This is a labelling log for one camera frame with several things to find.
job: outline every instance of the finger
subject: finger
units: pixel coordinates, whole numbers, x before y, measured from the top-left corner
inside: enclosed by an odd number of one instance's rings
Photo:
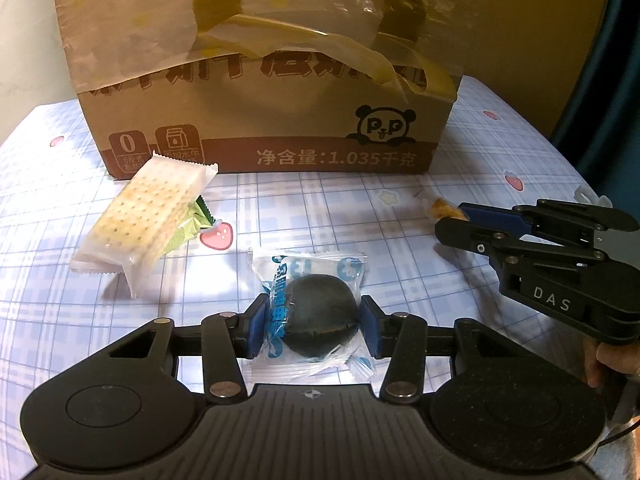
[[[584,349],[584,373],[587,384],[591,388],[596,388],[604,379],[603,366],[596,358],[598,342],[590,337],[585,337],[582,340],[582,348]]]
[[[640,372],[640,342],[630,345],[612,346],[601,343],[596,350],[596,359],[623,374]]]

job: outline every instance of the crosshair symbol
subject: crosshair symbol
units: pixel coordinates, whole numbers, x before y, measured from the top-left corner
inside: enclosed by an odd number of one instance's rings
[[[318,391],[318,390],[307,390],[306,392],[303,393],[303,395],[307,398],[307,399],[317,399],[318,397],[320,397],[322,394]]]

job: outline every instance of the blue and white checkered tablecloth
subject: blue and white checkered tablecloth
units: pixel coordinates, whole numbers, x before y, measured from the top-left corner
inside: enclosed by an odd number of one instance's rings
[[[132,300],[123,276],[75,274],[67,265],[125,183],[106,173],[77,101],[36,108],[0,147],[0,479],[33,467],[19,414],[34,387],[158,316],[198,324],[244,310],[261,292],[246,257],[255,246],[361,251],[370,262],[362,292],[385,311],[441,326],[474,317],[580,373],[577,335],[502,297],[484,256],[437,244],[413,200],[428,188],[455,203],[511,207],[573,200],[580,184],[532,126],[464,78],[428,174],[221,174],[203,196],[232,226],[233,245],[216,251],[190,241],[160,261]],[[427,389],[448,377],[447,359],[428,359]],[[197,358],[183,359],[179,379],[202,389]],[[334,368],[317,379],[352,377]]]

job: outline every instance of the green wrapper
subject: green wrapper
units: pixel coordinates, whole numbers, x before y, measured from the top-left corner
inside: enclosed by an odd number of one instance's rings
[[[164,254],[170,253],[183,243],[198,236],[200,229],[212,227],[213,222],[214,219],[211,216],[209,209],[205,205],[202,197],[199,196],[196,202],[189,204],[187,214],[182,222],[180,222],[180,225],[178,225],[178,229],[174,233],[174,236],[169,240],[169,243],[164,250]]]

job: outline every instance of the cardboard box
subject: cardboard box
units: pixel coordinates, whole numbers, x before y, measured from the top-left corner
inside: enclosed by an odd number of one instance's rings
[[[425,86],[421,70],[396,70]],[[311,52],[203,59],[78,97],[115,178],[154,151],[221,172],[421,173],[452,106],[412,92],[405,101]]]
[[[91,133],[130,178],[153,151],[222,172],[427,170],[482,0],[55,1]]]

